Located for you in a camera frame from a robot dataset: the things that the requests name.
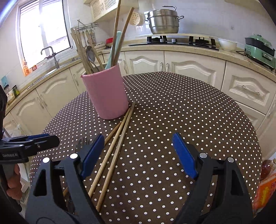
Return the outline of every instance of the polka dot tablecloth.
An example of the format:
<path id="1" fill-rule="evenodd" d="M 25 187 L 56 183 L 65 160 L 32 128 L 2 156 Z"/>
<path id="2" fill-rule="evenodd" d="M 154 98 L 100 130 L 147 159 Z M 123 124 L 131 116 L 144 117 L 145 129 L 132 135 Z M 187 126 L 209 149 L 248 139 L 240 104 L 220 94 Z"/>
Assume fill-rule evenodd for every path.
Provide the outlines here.
<path id="1" fill-rule="evenodd" d="M 198 151 L 215 159 L 231 156 L 238 164 L 253 201 L 261 172 L 261 150 L 254 127 L 236 102 L 218 89 L 186 76 L 156 72 L 124 76 L 129 101 L 136 101 L 124 144 L 100 214 L 106 223 L 172 223 L 194 188 L 172 146 L 179 132 Z M 75 149 L 78 139 L 107 136 L 123 119 L 98 117 L 87 92 L 67 104 L 45 128 L 57 135 L 60 146 L 39 152 L 31 179 L 44 157 L 61 160 Z M 87 191 L 108 150 L 103 150 Z M 112 156 L 92 196 L 100 196 Z M 63 188 L 66 180 L 62 179 Z M 209 210 L 216 187 L 212 179 L 203 213 Z"/>

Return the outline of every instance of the green appliance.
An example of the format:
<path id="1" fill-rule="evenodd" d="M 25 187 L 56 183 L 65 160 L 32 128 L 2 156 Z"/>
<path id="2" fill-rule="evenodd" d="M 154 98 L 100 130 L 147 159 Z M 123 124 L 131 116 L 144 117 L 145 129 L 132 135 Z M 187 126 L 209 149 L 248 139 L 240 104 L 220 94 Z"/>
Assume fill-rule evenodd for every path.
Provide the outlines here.
<path id="1" fill-rule="evenodd" d="M 258 34 L 245 38 L 245 43 L 244 52 L 247 57 L 261 65 L 269 67 L 271 70 L 275 69 L 275 49 L 273 49 L 269 41 Z"/>

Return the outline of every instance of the human hand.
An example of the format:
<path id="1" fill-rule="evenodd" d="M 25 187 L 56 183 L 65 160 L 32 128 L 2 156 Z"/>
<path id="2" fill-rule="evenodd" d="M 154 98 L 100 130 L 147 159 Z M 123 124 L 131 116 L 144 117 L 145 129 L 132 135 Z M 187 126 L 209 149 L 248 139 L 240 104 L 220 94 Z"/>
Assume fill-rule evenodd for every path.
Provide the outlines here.
<path id="1" fill-rule="evenodd" d="M 22 198 L 21 188 L 22 185 L 20 183 L 20 169 L 18 164 L 14 166 L 14 175 L 7 180 L 8 187 L 10 189 L 7 190 L 7 195 L 12 197 L 15 200 L 20 200 Z"/>

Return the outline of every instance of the orange package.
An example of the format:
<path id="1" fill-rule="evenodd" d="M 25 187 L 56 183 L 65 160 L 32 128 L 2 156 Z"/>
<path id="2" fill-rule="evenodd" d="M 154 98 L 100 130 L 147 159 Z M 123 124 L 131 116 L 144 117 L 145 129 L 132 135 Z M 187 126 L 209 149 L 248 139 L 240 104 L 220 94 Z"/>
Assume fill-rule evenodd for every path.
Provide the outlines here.
<path id="1" fill-rule="evenodd" d="M 275 189 L 276 174 L 273 174 L 260 182 L 257 189 L 257 194 L 252 205 L 254 213 L 257 212 L 259 209 L 262 209 L 267 204 Z"/>

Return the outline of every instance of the label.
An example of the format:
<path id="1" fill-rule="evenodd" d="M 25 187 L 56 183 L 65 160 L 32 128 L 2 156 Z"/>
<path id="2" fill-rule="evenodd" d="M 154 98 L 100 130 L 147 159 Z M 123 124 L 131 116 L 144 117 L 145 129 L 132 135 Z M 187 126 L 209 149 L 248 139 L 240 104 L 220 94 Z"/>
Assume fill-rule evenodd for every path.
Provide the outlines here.
<path id="1" fill-rule="evenodd" d="M 0 154 L 0 160 L 18 160 L 18 159 L 20 159 L 20 155 L 17 151 Z"/>
<path id="2" fill-rule="evenodd" d="M 15 99 L 14 91 L 13 90 L 9 91 L 7 94 L 7 97 L 8 97 L 8 104 L 10 104 Z"/>

